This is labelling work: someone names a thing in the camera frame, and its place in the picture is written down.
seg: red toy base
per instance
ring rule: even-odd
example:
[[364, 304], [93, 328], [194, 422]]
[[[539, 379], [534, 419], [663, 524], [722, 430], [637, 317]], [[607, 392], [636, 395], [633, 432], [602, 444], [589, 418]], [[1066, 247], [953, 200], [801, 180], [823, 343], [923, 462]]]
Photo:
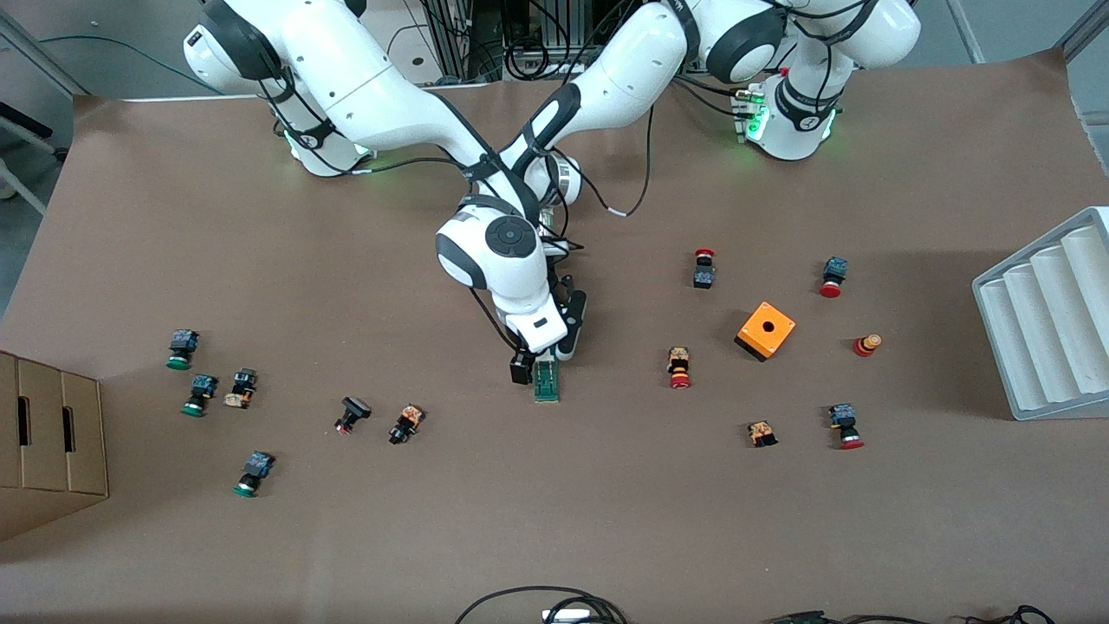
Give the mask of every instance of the red toy base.
[[873, 351], [866, 351], [863, 349], [863, 339], [856, 340], [852, 350], [855, 352], [855, 356], [858, 356], [859, 358], [869, 358], [871, 356], [874, 356]]

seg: floor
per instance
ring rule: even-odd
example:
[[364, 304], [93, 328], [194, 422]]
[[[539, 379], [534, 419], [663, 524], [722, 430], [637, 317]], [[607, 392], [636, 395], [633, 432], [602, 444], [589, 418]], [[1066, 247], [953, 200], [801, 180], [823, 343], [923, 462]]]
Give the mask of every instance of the floor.
[[[950, 3], [965, 9], [968, 30], [985, 61], [1004, 61], [1051, 47], [1092, 3], [1092, 0], [919, 0], [924, 24], [916, 49], [904, 65], [966, 64], [971, 60], [960, 37]], [[370, 3], [370, 10], [375, 8]], [[199, 18], [199, 4], [176, 0], [141, 0], [121, 11], [111, 0], [0, 0], [0, 9], [16, 18], [33, 37], [99, 34], [126, 41], [163, 62], [189, 72], [180, 37]], [[204, 95], [207, 91], [122, 47], [98, 41], [58, 41], [47, 44], [87, 89], [111, 98]], [[1092, 120], [1091, 141], [1109, 153], [1109, 37], [1096, 40], [1069, 67], [1076, 109]], [[0, 45], [0, 101], [54, 129], [51, 142], [68, 145], [72, 137], [69, 100], [54, 90], [22, 57]], [[47, 200], [59, 168], [53, 158], [0, 135], [0, 157], [41, 198]], [[21, 198], [0, 203], [0, 309], [27, 258], [39, 215]]]

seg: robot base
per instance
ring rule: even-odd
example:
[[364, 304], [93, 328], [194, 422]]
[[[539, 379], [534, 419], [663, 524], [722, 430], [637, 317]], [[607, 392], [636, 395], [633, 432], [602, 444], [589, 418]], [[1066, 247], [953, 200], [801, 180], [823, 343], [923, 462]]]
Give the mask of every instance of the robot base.
[[[763, 95], [763, 101], [754, 117], [736, 120], [735, 129], [741, 143], [754, 143], [767, 154], [780, 160], [803, 160], [813, 155], [816, 147], [831, 135], [835, 111], [833, 110], [823, 122], [814, 125], [812, 130], [797, 130], [793, 121], [786, 117], [777, 106], [775, 95], [777, 85], [783, 80], [785, 80], [783, 75], [772, 75], [765, 82], [747, 86], [753, 94]], [[733, 110], [736, 105], [740, 103], [733, 99]], [[818, 117], [812, 116], [810, 119], [815, 122]]]

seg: table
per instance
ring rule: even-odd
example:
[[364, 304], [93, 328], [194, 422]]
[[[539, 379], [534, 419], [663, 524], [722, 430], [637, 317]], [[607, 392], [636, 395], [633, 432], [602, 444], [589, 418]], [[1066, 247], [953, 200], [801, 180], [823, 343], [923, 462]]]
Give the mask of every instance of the table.
[[[499, 145], [549, 88], [447, 95]], [[0, 545], [4, 614], [441, 623], [552, 583], [644, 624], [1021, 602], [1102, 620], [1109, 421], [1013, 422], [969, 287], [1109, 192], [1061, 55], [861, 72], [843, 101], [828, 142], [784, 163], [665, 93], [642, 209], [571, 207], [590, 309], [561, 403], [536, 406], [435, 260], [464, 191], [449, 167], [316, 178], [257, 101], [79, 100], [0, 349], [102, 381], [111, 499]], [[642, 130], [563, 146], [628, 206]], [[700, 246], [710, 290], [690, 284]], [[835, 300], [816, 294], [831, 255], [851, 262]], [[763, 299], [797, 328], [759, 364], [732, 337]], [[179, 327], [202, 334], [193, 372], [227, 389], [258, 370], [250, 411], [177, 415]], [[856, 358], [869, 333], [885, 345]], [[688, 391], [667, 386], [674, 345]], [[374, 416], [340, 438], [345, 396]], [[427, 421], [391, 447], [407, 402]], [[836, 450], [836, 402], [865, 449]], [[759, 420], [780, 444], [750, 447]], [[278, 460], [246, 501], [231, 488], [254, 450]], [[533, 622], [554, 600], [476, 621]]]

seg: orange box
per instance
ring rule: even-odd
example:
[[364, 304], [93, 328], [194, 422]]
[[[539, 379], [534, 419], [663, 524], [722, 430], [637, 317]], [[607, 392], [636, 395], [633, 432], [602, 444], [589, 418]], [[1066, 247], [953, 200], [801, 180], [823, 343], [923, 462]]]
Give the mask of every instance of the orange box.
[[735, 345], [745, 349], [760, 362], [765, 362], [777, 354], [795, 326], [792, 319], [764, 300], [735, 335]]

